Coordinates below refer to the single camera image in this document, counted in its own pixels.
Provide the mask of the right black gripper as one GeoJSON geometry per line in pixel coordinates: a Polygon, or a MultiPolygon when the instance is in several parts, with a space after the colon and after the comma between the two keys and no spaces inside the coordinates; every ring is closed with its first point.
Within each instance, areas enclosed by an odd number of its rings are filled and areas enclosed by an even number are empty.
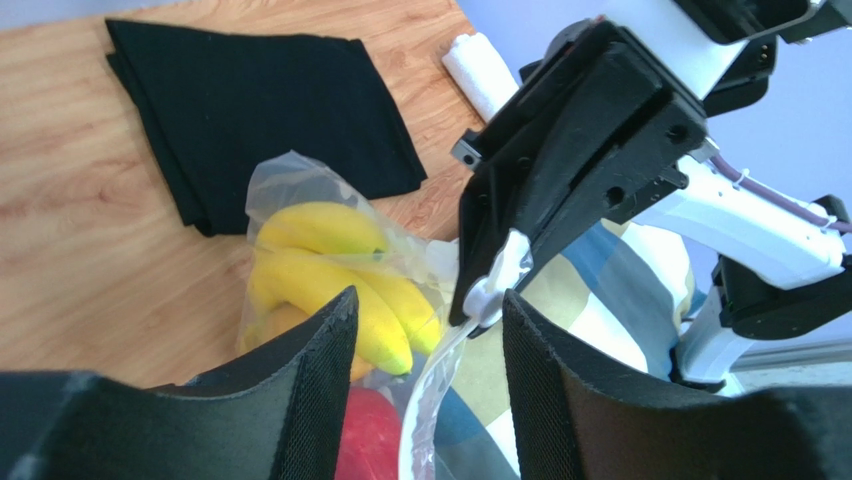
{"type": "Polygon", "coordinates": [[[706,134],[699,100],[638,37],[606,19],[568,28],[479,132],[459,206],[460,273],[453,326],[511,231],[538,272],[581,234],[694,149],[706,134]]]}

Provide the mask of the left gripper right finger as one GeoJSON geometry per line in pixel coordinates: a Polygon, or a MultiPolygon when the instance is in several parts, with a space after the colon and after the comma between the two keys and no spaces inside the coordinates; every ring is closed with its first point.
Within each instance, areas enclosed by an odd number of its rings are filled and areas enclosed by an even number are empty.
{"type": "Polygon", "coordinates": [[[546,319],[502,306],[525,479],[847,479],[851,391],[778,387],[727,398],[639,372],[546,319]]]}

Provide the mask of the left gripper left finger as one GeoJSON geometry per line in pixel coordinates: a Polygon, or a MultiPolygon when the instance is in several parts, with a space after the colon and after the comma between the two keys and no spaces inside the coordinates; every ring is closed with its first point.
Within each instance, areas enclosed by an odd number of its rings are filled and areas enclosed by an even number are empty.
{"type": "Polygon", "coordinates": [[[305,323],[184,385],[92,371],[1,376],[5,479],[330,479],[357,327],[344,289],[305,323]]]}

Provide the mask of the clear zip top bag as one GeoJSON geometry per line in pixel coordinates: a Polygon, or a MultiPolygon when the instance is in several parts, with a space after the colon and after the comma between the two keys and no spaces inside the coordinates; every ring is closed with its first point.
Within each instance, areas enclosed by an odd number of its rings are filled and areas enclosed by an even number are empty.
{"type": "Polygon", "coordinates": [[[528,238],[500,235],[484,271],[458,287],[456,244],[406,232],[328,166],[293,151],[255,168],[245,210],[253,252],[239,351],[353,287],[358,333],[341,470],[367,477],[387,447],[398,453],[391,478],[439,478],[440,408],[467,338],[501,319],[505,292],[531,271],[528,238]]]}

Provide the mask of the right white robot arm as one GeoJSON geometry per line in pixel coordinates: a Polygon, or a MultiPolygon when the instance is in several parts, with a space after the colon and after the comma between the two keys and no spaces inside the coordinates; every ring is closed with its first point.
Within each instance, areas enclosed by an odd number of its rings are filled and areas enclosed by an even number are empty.
{"type": "Polygon", "coordinates": [[[473,177],[450,323],[483,334],[566,256],[607,310],[574,335],[714,392],[754,343],[848,313],[843,205],[731,167],[706,121],[762,97],[779,41],[850,23],[847,1],[614,1],[564,28],[455,146],[473,177]]]}

